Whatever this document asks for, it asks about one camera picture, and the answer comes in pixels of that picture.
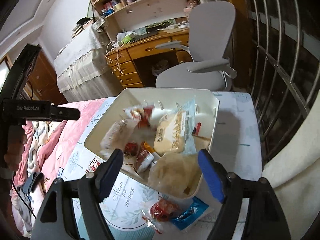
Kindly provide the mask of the person's left hand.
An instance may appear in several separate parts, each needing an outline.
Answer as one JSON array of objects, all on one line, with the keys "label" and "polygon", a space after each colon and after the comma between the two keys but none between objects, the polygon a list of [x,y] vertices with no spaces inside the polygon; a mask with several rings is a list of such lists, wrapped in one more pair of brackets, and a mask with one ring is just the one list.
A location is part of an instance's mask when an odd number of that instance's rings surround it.
[{"label": "person's left hand", "polygon": [[11,126],[9,128],[8,149],[4,155],[4,161],[12,172],[16,172],[19,168],[27,141],[25,130],[21,126]]}]

